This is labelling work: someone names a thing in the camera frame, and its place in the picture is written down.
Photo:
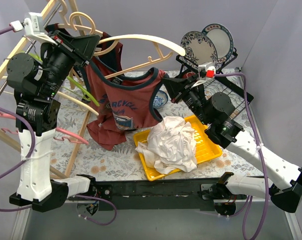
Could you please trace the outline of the cream hanger front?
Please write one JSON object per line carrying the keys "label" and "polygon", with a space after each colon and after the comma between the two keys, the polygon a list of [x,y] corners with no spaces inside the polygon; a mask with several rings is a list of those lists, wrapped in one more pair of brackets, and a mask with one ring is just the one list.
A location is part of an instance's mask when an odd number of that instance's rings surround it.
{"label": "cream hanger front", "polygon": [[56,97],[65,98],[65,99],[67,99],[69,101],[72,101],[73,103],[79,105],[82,109],[85,109],[86,111],[89,111],[89,112],[93,113],[96,116],[99,115],[99,113],[96,110],[94,110],[92,107],[90,107],[89,105],[87,105],[87,104],[81,102],[80,100],[78,100],[74,97],[71,97],[71,96],[69,96],[69,95],[67,95],[63,92],[58,91],[57,94],[56,94]]}

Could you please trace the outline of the cream hanger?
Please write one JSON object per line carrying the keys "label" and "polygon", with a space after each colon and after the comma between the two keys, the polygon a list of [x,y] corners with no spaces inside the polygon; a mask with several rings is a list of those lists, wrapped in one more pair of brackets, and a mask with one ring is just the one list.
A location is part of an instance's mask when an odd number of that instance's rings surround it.
{"label": "cream hanger", "polygon": [[87,105],[87,104],[81,102],[80,100],[78,100],[74,97],[71,97],[71,96],[69,96],[69,95],[67,95],[63,92],[58,91],[57,94],[56,94],[56,97],[65,98],[65,99],[67,99],[69,101],[72,101],[73,103],[79,105],[82,109],[85,109],[86,111],[89,111],[89,112],[93,113],[96,116],[99,115],[99,113],[96,110],[94,110],[92,107],[90,107],[89,105]]}
{"label": "cream hanger", "polygon": [[[83,31],[84,33],[80,33],[81,36],[84,36],[86,32],[88,32],[89,35],[103,35],[102,31],[96,29],[96,25],[90,16],[77,10],[72,12],[67,18],[66,15],[68,13],[68,5],[64,0],[59,0],[58,2],[62,7],[62,9],[59,11],[59,15],[63,21],[63,23],[58,24],[59,28],[72,29],[79,32]],[[83,25],[80,17],[85,18],[91,24],[91,26]]]}
{"label": "cream hanger", "polygon": [[130,72],[133,70],[148,67],[155,63],[163,62],[163,61],[171,58],[173,56],[173,53],[177,53],[181,56],[184,56],[186,54],[184,48],[182,48],[181,46],[179,46],[169,40],[161,38],[161,37],[151,36],[151,35],[146,35],[146,34],[145,35],[144,34],[143,35],[142,34],[125,34],[125,35],[112,36],[110,38],[106,38],[106,39],[99,41],[99,44],[109,42],[109,41],[114,41],[114,43],[106,50],[102,50],[100,52],[95,52],[94,56],[98,57],[98,56],[101,56],[101,55],[104,55],[104,54],[110,52],[116,46],[116,44],[119,43],[120,40],[131,40],[131,39],[143,40],[143,41],[145,40],[145,41],[151,42],[154,45],[155,50],[157,51],[157,53],[159,55],[159,58],[153,59],[151,56],[149,56],[147,62],[124,69],[122,71],[112,73],[110,75],[107,75],[107,76],[105,76],[106,79],[117,77],[119,75],[122,75],[124,73]]}

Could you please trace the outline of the green hanger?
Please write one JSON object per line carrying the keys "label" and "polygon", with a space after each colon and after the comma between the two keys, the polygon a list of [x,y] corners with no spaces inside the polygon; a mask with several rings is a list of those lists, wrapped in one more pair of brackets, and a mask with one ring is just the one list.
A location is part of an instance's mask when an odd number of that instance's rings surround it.
{"label": "green hanger", "polygon": [[[34,59],[36,59],[37,61],[39,61],[40,63],[42,63],[41,58],[37,55],[37,54],[33,54],[33,53],[28,53],[30,56],[32,56]],[[73,77],[71,77],[70,75],[67,76],[67,80],[70,82],[70,86],[73,87],[71,89],[74,89],[74,87],[76,86],[77,88],[79,88],[82,92],[83,95],[83,99],[89,102],[93,102],[94,105],[96,105],[97,107],[99,106],[98,101],[82,86],[81,83],[77,82],[76,80],[73,79]]]}

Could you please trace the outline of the white tank top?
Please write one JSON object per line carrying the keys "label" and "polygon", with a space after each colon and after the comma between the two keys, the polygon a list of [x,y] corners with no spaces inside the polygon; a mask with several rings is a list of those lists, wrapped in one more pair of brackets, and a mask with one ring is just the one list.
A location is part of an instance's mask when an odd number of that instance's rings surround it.
{"label": "white tank top", "polygon": [[166,116],[150,129],[146,143],[136,151],[143,154],[147,167],[161,174],[175,169],[191,172],[197,168],[195,130],[182,117]]}

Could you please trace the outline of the red tank top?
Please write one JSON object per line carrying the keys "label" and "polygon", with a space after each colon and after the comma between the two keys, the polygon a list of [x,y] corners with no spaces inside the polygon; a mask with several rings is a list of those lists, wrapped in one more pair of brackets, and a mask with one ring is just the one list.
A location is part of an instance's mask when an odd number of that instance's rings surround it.
{"label": "red tank top", "polygon": [[167,73],[150,68],[145,74],[107,78],[114,70],[99,59],[91,60],[86,73],[91,94],[99,102],[98,117],[87,125],[91,138],[106,150],[126,141],[125,132],[149,128],[162,121],[153,102]]}

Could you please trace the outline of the pink hanger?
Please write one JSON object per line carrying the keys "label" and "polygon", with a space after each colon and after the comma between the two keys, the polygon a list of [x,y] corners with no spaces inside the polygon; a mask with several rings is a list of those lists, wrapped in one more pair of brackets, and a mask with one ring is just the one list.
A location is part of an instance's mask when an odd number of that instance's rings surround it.
{"label": "pink hanger", "polygon": [[[16,119],[13,115],[6,114],[6,113],[0,113],[0,118],[8,118],[8,119],[12,119],[12,120]],[[61,138],[54,137],[54,140],[62,141],[62,142],[64,140],[68,140],[71,143],[85,144],[85,145],[89,144],[87,140],[85,140],[83,137],[79,136],[76,133],[70,132],[70,131],[60,128],[60,127],[57,127],[56,131],[59,133],[62,133],[64,135]]]}

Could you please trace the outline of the navy tank top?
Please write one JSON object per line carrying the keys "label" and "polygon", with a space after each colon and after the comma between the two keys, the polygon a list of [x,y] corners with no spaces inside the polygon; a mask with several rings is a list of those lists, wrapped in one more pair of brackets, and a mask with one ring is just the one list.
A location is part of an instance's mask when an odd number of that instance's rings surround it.
{"label": "navy tank top", "polygon": [[[54,23],[54,24],[50,24],[48,25],[45,30],[50,33],[50,32],[54,32],[56,30],[59,30],[67,35],[70,35],[66,29],[60,28],[58,27],[58,23]],[[101,40],[106,39],[111,37],[108,33],[103,32],[103,35],[101,36]],[[112,44],[114,43],[113,41],[108,41],[108,42],[104,42],[101,44],[97,45],[97,49],[100,49],[100,51],[102,50],[106,50],[107,48],[109,48]],[[121,54],[122,54],[122,48],[123,45],[118,42],[116,44],[116,46],[108,53],[101,55],[101,56],[97,56],[97,57],[93,57],[92,61],[94,62],[94,64],[99,68],[100,72],[104,75],[107,76],[109,74],[115,73],[115,72],[119,72],[122,70],[121,67]],[[87,81],[87,83],[92,84],[92,80],[93,78],[98,77],[95,72],[92,70],[91,66],[88,65],[86,67],[80,67],[79,68],[85,81]],[[121,85],[123,83],[123,80],[120,79],[121,77],[113,77],[111,79],[108,79],[109,81],[111,81],[114,84],[117,85]]]}

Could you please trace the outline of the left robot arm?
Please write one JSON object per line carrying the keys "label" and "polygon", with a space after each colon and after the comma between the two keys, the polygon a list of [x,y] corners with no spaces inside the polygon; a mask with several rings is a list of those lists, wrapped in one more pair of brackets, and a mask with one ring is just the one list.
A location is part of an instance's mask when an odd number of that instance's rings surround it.
{"label": "left robot arm", "polygon": [[98,35],[73,37],[57,30],[41,45],[41,58],[14,55],[7,65],[7,82],[17,103],[16,126],[21,143],[20,183],[10,203],[31,205],[38,212],[61,207],[67,198],[81,194],[92,200],[97,188],[92,177],[50,177],[51,145],[60,103],[55,95],[74,66],[86,66],[100,40]]}

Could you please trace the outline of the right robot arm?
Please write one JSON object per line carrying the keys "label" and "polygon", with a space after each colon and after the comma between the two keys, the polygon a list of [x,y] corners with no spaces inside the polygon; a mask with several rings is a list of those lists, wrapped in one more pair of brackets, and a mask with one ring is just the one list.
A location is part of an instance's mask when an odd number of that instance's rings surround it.
{"label": "right robot arm", "polygon": [[197,76],[162,78],[173,103],[183,101],[208,128],[207,137],[223,149],[245,159],[264,174],[264,178],[243,177],[226,172],[204,191],[205,196],[228,199],[250,195],[271,200],[281,210],[294,213],[302,200],[302,166],[289,163],[255,140],[230,118],[235,111],[229,95],[216,92],[207,98],[202,87],[194,86]]}

